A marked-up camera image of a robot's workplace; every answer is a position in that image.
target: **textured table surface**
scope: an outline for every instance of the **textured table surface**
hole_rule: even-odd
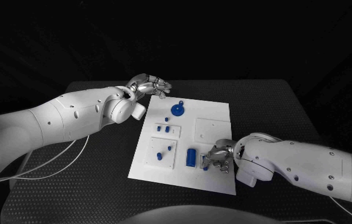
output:
[[[319,144],[320,138],[291,88],[283,80],[176,80],[170,96],[229,104],[232,139],[264,132],[280,139]],[[73,82],[66,92],[125,81]],[[140,100],[147,107],[150,96]],[[245,210],[277,220],[352,218],[332,200],[290,185],[278,174],[254,188],[236,181],[236,196],[128,179],[144,118],[133,117],[92,134],[85,151],[58,175],[34,181],[19,180],[8,195],[1,223],[118,223],[133,215],[173,205],[212,205]],[[46,176],[70,162],[85,138],[68,152],[27,177]],[[69,143],[37,149],[24,170],[46,162]],[[347,209],[350,203],[339,201]]]

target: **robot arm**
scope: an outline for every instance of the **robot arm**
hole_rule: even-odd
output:
[[[125,87],[66,93],[36,108],[0,115],[0,172],[32,150],[86,137],[130,115],[140,120],[146,108],[137,100],[146,93],[164,98],[170,87],[160,78],[140,74]]]
[[[262,133],[252,133],[238,142],[216,141],[203,167],[213,162],[222,170],[232,155],[238,166],[236,180],[254,187],[257,179],[271,181],[277,172],[297,187],[352,201],[352,157],[340,150],[283,141]]]

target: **black background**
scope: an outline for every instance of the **black background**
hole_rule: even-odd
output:
[[[322,140],[352,152],[350,10],[352,0],[1,0],[0,114],[76,80],[278,78]]]

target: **robotic hand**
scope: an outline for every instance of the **robotic hand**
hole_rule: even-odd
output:
[[[140,74],[121,87],[89,89],[60,95],[37,106],[0,115],[0,172],[10,162],[45,145],[73,141],[130,116],[141,119],[144,94],[164,98],[171,85]]]
[[[283,141],[252,133],[238,142],[221,139],[203,157],[202,167],[209,164],[228,173],[229,160],[235,160],[236,180],[249,187],[257,179],[271,181],[277,172],[297,187],[352,201],[350,154],[297,141]]]

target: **table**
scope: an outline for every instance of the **table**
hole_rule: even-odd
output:
[[[320,144],[320,137],[285,81],[272,80],[171,80],[170,96],[229,104],[232,140],[252,132],[280,139]],[[127,81],[78,81],[66,92]],[[140,100],[148,105],[150,97]],[[19,180],[8,195],[1,223],[117,223],[135,214],[173,205],[210,205],[239,209],[277,220],[352,218],[332,200],[290,185],[278,174],[254,188],[236,181],[236,196],[128,179],[144,118],[133,117],[108,125],[91,135],[85,151],[72,166],[50,178]],[[85,138],[68,152],[27,177],[46,176],[70,162]],[[24,170],[46,162],[69,142],[33,151]]]

